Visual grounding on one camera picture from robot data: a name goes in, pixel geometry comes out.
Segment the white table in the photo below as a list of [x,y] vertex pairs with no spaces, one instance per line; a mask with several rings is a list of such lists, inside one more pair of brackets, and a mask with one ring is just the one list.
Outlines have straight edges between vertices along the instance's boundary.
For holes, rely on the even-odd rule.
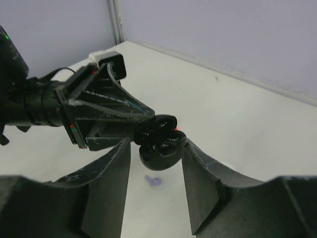
[[[127,77],[122,85],[157,114],[175,115],[179,129],[207,154],[257,179],[317,175],[317,108],[234,78],[125,42]],[[84,60],[73,65],[77,69]],[[63,71],[55,79],[66,80]],[[0,174],[56,180],[108,150],[72,145],[65,130],[33,127],[26,134],[6,127]],[[123,238],[191,238],[181,163],[151,172],[132,145]],[[151,187],[144,175],[162,178]]]

